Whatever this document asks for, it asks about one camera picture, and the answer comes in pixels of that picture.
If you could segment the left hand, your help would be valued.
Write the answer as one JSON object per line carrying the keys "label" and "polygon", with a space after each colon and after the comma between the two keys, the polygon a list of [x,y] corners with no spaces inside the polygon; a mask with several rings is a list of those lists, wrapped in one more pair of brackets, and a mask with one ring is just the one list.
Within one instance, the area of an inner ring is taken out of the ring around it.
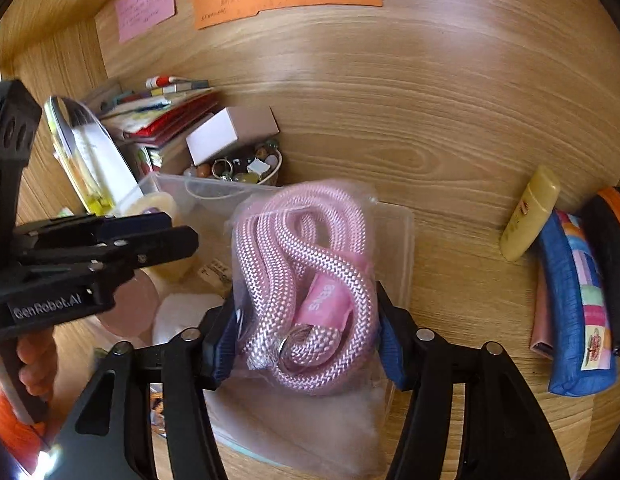
{"label": "left hand", "polygon": [[48,400],[53,394],[58,370],[54,328],[19,337],[17,355],[24,363],[19,371],[19,379],[28,393]]}

